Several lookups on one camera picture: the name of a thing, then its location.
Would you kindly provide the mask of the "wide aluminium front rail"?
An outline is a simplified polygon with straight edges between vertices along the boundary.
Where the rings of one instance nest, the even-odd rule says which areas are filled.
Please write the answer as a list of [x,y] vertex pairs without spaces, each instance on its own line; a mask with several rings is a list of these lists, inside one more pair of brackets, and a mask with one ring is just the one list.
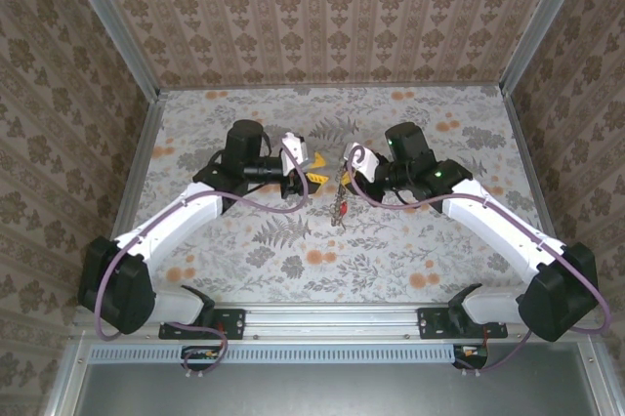
[[[147,321],[130,335],[118,340],[139,343],[155,340],[161,322],[180,321],[192,325],[204,307],[195,297],[156,299]],[[234,341],[278,344],[301,343],[395,343],[419,341],[421,309],[442,308],[443,304],[225,304],[213,309],[243,309],[241,339]],[[83,308],[70,327],[73,340],[99,340],[94,314]]]

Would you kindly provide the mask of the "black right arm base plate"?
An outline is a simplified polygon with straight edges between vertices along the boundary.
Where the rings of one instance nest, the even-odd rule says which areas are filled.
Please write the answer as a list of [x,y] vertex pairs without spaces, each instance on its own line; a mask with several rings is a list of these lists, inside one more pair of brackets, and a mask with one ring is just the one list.
[[473,322],[462,310],[449,307],[417,310],[420,338],[435,339],[504,339],[508,337],[505,324]]

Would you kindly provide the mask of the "grey metal panel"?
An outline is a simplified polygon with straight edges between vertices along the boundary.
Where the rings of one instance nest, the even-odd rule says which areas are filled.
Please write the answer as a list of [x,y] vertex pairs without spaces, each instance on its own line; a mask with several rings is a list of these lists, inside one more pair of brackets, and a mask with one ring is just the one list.
[[490,372],[450,364],[89,368],[76,416],[599,416],[578,351],[527,345]]

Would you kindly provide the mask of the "aluminium side rail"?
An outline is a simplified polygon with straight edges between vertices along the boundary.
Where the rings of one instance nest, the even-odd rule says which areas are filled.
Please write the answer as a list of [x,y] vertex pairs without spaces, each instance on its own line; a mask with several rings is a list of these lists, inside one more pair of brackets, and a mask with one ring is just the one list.
[[148,106],[146,119],[138,140],[138,145],[128,174],[126,186],[120,201],[110,238],[132,229],[143,192],[146,173],[160,131],[168,92],[161,91],[155,101]]
[[528,184],[530,187],[531,194],[534,199],[534,203],[536,206],[536,211],[538,214],[538,218],[540,220],[541,226],[543,230],[548,233],[550,236],[556,238],[558,237],[556,230],[554,228],[549,209],[547,207],[545,197],[543,191],[541,189],[538,176],[536,174],[536,170],[534,168],[531,154],[528,149],[519,117],[517,115],[513,100],[509,94],[505,92],[502,93],[504,106],[506,108],[512,130],[515,136],[515,140],[517,142],[517,146],[519,149],[519,153],[521,156],[521,162],[523,164],[523,169],[526,174]]

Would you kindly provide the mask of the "aluminium frame bar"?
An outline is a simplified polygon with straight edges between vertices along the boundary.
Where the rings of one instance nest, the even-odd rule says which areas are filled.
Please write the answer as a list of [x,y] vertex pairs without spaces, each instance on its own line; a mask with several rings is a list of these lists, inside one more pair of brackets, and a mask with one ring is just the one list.
[[598,414],[625,416],[625,395],[606,345],[587,337],[578,349]]
[[69,338],[44,416],[74,416],[89,366],[90,349],[91,342],[88,338]]

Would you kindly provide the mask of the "aluminium corner post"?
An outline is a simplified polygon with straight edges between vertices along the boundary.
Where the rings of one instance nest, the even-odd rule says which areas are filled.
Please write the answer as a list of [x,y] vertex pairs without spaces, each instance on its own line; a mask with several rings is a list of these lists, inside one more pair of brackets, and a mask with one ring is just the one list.
[[523,73],[528,68],[531,59],[537,53],[538,47],[545,38],[549,28],[558,15],[565,0],[539,0],[536,10],[521,35],[515,51],[506,65],[499,87],[504,97],[510,97],[519,84]]
[[122,12],[113,0],[88,0],[102,22],[117,51],[126,63],[136,84],[149,104],[158,100],[160,86],[144,58],[139,42],[133,37]]

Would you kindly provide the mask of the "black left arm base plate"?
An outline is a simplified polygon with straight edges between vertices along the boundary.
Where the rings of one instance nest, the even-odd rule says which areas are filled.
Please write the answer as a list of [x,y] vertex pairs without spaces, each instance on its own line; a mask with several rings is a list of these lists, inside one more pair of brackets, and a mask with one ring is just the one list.
[[246,323],[244,309],[212,309],[201,312],[190,326],[194,330],[186,330],[172,326],[170,323],[160,325],[158,337],[161,340],[208,340],[217,339],[206,331],[198,331],[197,327],[213,328],[223,333],[229,340],[241,340]]

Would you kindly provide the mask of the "small wired connector board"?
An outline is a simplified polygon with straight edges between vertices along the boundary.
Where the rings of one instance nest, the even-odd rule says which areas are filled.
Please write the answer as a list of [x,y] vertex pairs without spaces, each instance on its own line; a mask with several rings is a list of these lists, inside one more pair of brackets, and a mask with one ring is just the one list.
[[488,350],[484,345],[454,345],[452,365],[460,370],[481,371],[488,360]]
[[183,347],[181,366],[190,373],[204,373],[220,358],[222,348],[222,345]]

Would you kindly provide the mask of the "thin aluminium back rail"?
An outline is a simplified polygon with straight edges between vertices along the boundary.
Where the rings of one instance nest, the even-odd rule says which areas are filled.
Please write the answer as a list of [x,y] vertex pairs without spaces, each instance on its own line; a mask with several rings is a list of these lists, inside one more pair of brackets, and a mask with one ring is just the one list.
[[235,91],[235,90],[273,90],[273,89],[352,89],[352,88],[435,88],[435,87],[453,87],[453,88],[465,88],[465,87],[494,87],[501,90],[502,84],[499,82],[466,82],[466,81],[454,81],[454,82],[384,82],[384,83],[312,83],[312,84],[260,84],[260,85],[222,85],[216,87],[209,86],[195,86],[195,87],[161,87],[158,90],[159,95],[171,92],[186,92],[186,91]]

